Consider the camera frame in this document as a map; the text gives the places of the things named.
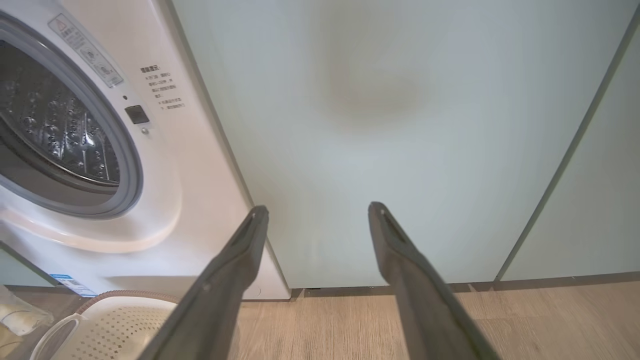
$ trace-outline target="basket handle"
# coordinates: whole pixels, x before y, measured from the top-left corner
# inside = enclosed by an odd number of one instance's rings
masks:
[[[40,353],[42,352],[42,349],[44,348],[44,346],[49,342],[49,340],[53,337],[53,335],[60,330],[63,326],[65,326],[66,324],[70,323],[70,322],[75,322],[76,325],[74,326],[73,330],[71,330],[71,332],[67,335],[67,338],[62,341],[62,344],[60,345],[60,347],[56,350],[56,352],[58,352],[59,349],[61,349],[63,346],[65,346],[65,344],[67,343],[67,341],[69,340],[69,338],[71,337],[71,335],[73,335],[73,333],[76,331],[76,329],[78,328],[78,325],[80,324],[80,321],[82,321],[84,319],[84,317],[80,314],[77,313],[73,313],[69,316],[67,316],[66,318],[58,321],[58,323],[56,325],[53,325],[51,327],[51,329],[49,329],[43,336],[42,338],[40,338],[40,341],[38,341],[38,344],[36,345],[36,347],[33,349],[33,352],[31,353],[31,357],[29,358],[29,360],[37,360],[40,357]]]

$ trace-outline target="warning label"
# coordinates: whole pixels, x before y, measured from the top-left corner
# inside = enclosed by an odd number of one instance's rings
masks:
[[[110,62],[64,15],[60,14],[50,21],[49,27],[85,60],[108,87],[114,87],[123,81]]]

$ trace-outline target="control button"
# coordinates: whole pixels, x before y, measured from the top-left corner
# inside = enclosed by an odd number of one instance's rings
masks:
[[[142,124],[144,122],[149,122],[149,118],[147,117],[147,114],[145,114],[145,111],[142,110],[142,106],[140,105],[130,106],[128,108],[125,108],[124,111],[127,112],[129,117],[131,118],[131,121],[134,124]]]

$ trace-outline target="white appliance casing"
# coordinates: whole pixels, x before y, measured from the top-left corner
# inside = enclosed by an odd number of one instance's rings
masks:
[[[157,0],[4,0],[0,9],[47,38],[99,87],[129,130],[143,168],[140,199],[109,220],[56,213],[0,188],[3,241],[47,273],[70,275],[96,293],[127,288],[182,295],[251,205],[171,11]],[[100,49],[123,83],[107,87],[49,28],[61,13]],[[162,109],[140,70],[151,65],[172,74],[173,95],[185,107]],[[150,122],[133,124],[124,111],[133,105],[142,105]],[[290,296],[267,245],[244,297]]]

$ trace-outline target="cabinet door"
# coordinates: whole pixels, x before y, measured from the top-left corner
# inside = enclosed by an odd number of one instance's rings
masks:
[[[640,271],[640,33],[504,280]]]
[[[626,0],[174,0],[292,288],[376,286],[384,202],[491,281],[589,106]]]

